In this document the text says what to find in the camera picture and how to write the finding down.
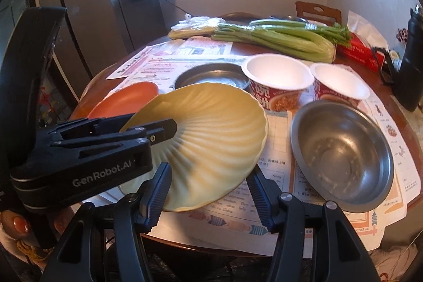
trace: red nail polish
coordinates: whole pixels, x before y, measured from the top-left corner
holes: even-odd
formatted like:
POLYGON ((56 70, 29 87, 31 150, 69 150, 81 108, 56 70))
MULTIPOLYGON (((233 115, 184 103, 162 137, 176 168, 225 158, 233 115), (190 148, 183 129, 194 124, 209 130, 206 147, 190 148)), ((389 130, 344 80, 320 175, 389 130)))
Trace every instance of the red nail polish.
POLYGON ((13 224, 15 225, 15 229, 20 234, 28 234, 31 226, 30 224, 21 216, 16 216, 13 219, 13 224))

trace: red printed cup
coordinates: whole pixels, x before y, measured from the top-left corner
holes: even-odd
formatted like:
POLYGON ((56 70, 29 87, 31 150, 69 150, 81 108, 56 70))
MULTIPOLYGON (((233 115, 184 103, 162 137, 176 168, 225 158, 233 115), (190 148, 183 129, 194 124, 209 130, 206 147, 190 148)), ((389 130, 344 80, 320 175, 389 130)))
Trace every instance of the red printed cup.
POLYGON ((313 64, 314 99, 332 100, 358 107, 362 100, 369 98, 366 83, 353 73, 332 64, 313 64))
POLYGON ((243 64, 242 71, 250 80, 255 99, 272 112, 295 109, 301 93, 314 80, 305 64, 280 54, 253 56, 243 64))
POLYGON ((272 112, 284 112, 294 109, 298 103, 301 92, 275 89, 250 79, 250 89, 254 98, 263 108, 272 112))

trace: screw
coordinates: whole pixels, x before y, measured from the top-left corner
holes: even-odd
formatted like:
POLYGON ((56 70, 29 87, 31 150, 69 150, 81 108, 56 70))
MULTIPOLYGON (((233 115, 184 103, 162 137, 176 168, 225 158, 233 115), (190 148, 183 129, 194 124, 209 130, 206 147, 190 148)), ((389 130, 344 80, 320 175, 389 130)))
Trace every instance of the screw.
POLYGON ((282 193, 279 195, 279 198, 282 201, 291 201, 292 200, 292 195, 290 193, 282 193))
POLYGON ((333 201, 328 201, 326 202, 326 207, 332 210, 335 210, 338 206, 335 202, 333 201))
POLYGON ((137 200, 137 198, 138 198, 138 195, 136 193, 129 193, 125 197, 126 201, 128 202, 134 202, 137 200))

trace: bottle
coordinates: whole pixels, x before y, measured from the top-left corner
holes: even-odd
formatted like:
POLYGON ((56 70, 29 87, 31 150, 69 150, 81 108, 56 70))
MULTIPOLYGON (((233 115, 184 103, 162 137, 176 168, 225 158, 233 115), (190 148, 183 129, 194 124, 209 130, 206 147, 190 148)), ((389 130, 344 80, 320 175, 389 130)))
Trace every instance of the bottle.
POLYGON ((392 91, 410 112, 423 95, 423 8, 419 4, 411 9, 407 46, 392 91))

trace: red box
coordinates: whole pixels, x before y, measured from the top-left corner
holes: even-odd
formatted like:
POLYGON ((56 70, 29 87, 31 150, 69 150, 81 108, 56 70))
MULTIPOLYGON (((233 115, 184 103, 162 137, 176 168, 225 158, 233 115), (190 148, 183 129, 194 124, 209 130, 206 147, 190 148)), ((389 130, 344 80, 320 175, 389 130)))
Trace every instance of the red box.
MULTIPOLYGON (((358 62, 360 65, 366 66, 374 73, 379 73, 370 45, 365 40, 359 38, 356 34, 352 33, 352 36, 351 46, 345 47, 338 45, 336 47, 337 53, 346 55, 348 58, 358 62)), ((380 66, 382 66, 385 59, 384 55, 380 52, 376 52, 376 56, 380 66)))

